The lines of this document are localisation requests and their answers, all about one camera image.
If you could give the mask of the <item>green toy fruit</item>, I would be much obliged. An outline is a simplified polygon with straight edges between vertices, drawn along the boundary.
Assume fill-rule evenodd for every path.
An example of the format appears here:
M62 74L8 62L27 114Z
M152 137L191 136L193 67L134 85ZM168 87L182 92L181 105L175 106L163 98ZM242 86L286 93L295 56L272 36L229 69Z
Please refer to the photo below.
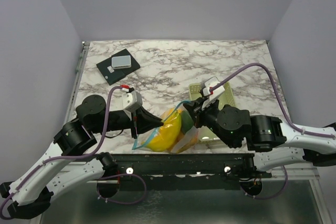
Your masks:
M181 112L181 132L186 134L193 126L194 122L187 111Z

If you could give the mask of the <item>yellow toy banana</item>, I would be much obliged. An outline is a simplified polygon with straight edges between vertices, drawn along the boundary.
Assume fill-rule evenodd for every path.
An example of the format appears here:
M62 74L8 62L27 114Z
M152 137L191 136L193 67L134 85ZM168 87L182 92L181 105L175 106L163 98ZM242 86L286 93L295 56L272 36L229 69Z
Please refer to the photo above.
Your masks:
M147 136L142 145L154 152L164 152L173 146L181 130L181 115L175 113L171 115L163 126L154 129Z

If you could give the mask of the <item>clear zip top bag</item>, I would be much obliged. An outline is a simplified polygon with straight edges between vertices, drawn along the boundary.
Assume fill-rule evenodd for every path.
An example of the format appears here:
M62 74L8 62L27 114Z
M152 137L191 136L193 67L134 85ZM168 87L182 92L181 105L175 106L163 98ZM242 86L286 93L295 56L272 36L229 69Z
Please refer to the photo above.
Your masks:
M138 133L132 149L179 154L199 143L203 129L195 127L192 117L184 107L188 102L182 101L165 111L161 115L162 126L146 133Z

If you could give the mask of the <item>orange yellow toy mango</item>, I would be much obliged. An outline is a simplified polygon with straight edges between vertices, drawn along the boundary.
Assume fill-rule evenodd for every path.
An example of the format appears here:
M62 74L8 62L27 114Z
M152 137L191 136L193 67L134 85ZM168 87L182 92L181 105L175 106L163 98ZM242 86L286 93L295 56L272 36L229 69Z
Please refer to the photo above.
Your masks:
M191 128L185 134L180 131L179 135L177 136L175 143L170 150L171 153L181 153L186 151L187 149L191 148L198 142L198 129Z

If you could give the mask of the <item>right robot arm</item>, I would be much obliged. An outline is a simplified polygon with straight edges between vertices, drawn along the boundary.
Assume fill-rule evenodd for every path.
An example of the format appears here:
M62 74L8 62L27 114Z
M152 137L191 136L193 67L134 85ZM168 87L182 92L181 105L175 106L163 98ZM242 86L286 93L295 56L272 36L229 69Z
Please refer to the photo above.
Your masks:
M240 148L246 142L253 159L241 164L246 177L254 177L278 166L312 163L315 167L335 165L335 125L310 127L289 124L278 117L250 115L226 105L218 108L214 102L204 107L199 98L184 103L196 128L208 127L229 148Z

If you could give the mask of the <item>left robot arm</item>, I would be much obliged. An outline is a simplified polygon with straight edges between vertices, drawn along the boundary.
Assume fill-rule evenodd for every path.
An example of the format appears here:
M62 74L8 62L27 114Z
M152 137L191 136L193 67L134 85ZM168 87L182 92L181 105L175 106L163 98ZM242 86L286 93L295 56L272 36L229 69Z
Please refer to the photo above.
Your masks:
M108 111L107 100L100 95L86 97L76 108L75 119L66 123L55 135L42 157L14 182L1 184L8 216L2 219L32 219L46 211L53 200L81 183L93 179L110 179L116 175L118 165L112 155L103 152L85 156L86 162L79 169L60 175L59 172L72 161L78 160L90 147L96 145L95 134L109 131L131 130L133 138L156 127L162 120L142 107L136 91L123 94L123 110Z

